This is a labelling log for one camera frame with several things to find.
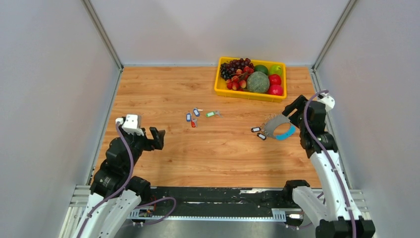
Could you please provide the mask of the metal key organizer blue handle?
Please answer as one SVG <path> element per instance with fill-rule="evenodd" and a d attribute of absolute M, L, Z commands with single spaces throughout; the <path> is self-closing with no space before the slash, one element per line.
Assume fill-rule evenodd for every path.
<path fill-rule="evenodd" d="M 267 138 L 278 141 L 290 138 L 296 130 L 296 127 L 290 122 L 290 119 L 283 114 L 270 115 L 262 123 L 262 133 Z"/>

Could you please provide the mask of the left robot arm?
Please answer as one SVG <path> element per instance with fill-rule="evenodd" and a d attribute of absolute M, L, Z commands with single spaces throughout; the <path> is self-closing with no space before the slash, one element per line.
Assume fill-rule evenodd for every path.
<path fill-rule="evenodd" d="M 162 150 L 165 130 L 150 127 L 140 134 L 128 133 L 115 125 L 118 137 L 109 144 L 106 159 L 90 186 L 86 209 L 73 235 L 75 238 L 113 238 L 137 205 L 151 200 L 151 184 L 133 175 L 134 167 L 144 151 Z"/>

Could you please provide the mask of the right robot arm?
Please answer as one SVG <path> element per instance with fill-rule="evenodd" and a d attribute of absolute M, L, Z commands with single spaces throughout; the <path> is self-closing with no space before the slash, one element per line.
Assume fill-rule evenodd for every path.
<path fill-rule="evenodd" d="M 282 112 L 299 129 L 302 148 L 321 182 L 324 202 L 320 201 L 304 180 L 289 180 L 283 192 L 284 203 L 299 206 L 315 227 L 317 238 L 371 238 L 376 228 L 365 219 L 351 195 L 342 170 L 338 146 L 326 131 L 327 112 L 334 100 L 326 91 L 320 99 L 300 95 Z"/>

